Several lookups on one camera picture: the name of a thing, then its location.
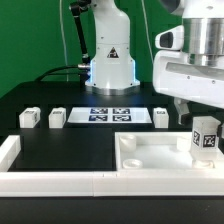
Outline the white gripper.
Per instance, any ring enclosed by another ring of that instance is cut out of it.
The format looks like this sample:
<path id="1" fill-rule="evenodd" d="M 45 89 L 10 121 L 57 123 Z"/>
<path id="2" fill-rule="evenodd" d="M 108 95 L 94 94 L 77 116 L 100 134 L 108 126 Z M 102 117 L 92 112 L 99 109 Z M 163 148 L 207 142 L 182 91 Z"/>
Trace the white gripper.
<path id="1" fill-rule="evenodd" d="M 159 49 L 153 64 L 153 86 L 158 93 L 176 97 L 174 105 L 178 123 L 189 123 L 188 101 L 224 109 L 224 56 L 215 67 L 188 63 L 188 54 L 182 52 L 184 27 L 179 25 L 158 34 L 155 46 Z M 217 135 L 224 138 L 224 123 Z"/>

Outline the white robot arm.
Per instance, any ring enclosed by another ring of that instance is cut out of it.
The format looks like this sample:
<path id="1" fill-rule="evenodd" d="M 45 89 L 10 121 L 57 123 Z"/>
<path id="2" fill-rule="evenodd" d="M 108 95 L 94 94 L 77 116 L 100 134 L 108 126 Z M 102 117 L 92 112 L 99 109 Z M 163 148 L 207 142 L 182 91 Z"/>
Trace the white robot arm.
<path id="1" fill-rule="evenodd" d="M 159 1 L 182 24 L 155 38 L 154 89 L 174 98 L 181 117 L 189 101 L 224 109 L 224 0 Z M 138 88 L 129 17 L 114 0 L 76 0 L 70 10 L 90 71 L 87 89 L 123 95 Z"/>

